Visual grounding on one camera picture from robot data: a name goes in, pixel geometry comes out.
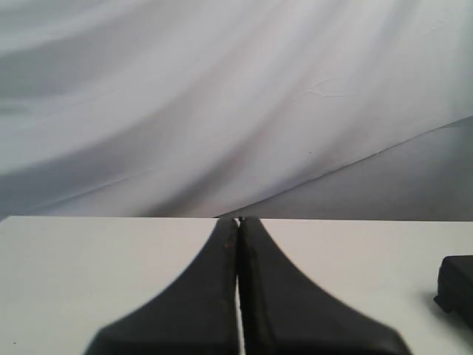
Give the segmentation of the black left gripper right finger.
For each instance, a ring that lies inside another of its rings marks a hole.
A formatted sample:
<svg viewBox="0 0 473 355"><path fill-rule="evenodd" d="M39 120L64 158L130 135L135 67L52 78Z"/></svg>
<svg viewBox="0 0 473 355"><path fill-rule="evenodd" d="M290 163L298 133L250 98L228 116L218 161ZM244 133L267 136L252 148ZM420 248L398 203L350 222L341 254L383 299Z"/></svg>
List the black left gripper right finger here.
<svg viewBox="0 0 473 355"><path fill-rule="evenodd" d="M247 354L409 354L400 334L328 294L254 217L240 219L238 283Z"/></svg>

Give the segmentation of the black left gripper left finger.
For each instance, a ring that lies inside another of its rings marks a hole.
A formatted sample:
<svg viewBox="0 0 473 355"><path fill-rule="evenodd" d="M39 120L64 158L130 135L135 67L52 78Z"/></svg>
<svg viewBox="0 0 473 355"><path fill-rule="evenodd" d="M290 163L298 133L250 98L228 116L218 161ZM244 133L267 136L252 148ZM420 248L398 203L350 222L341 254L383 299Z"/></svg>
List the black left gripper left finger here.
<svg viewBox="0 0 473 355"><path fill-rule="evenodd" d="M238 224L219 219L163 292L97 332L87 354L238 354Z"/></svg>

